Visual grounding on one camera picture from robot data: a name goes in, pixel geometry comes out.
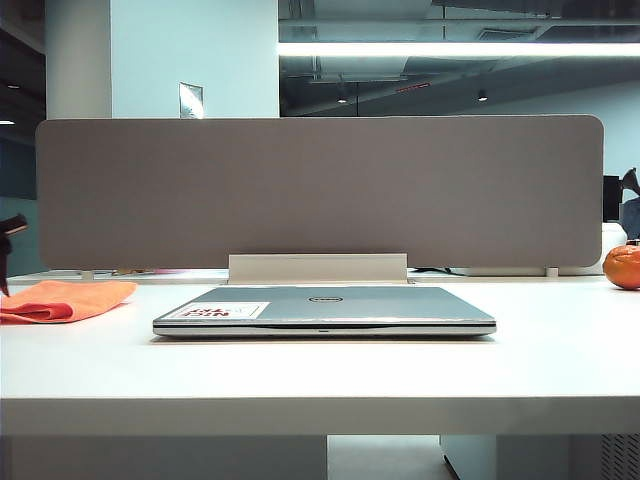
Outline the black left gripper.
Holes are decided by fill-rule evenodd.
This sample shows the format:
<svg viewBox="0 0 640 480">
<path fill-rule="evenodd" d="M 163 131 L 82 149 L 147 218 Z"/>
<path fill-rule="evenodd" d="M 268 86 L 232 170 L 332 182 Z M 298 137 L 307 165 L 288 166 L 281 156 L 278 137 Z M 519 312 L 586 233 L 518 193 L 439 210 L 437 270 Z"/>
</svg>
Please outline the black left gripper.
<svg viewBox="0 0 640 480">
<path fill-rule="evenodd" d="M 9 296 L 7 284 L 8 256 L 11 253 L 9 236 L 24 231 L 27 228 L 27 219 L 23 214 L 0 221 L 0 288 L 5 296 Z"/>
</svg>

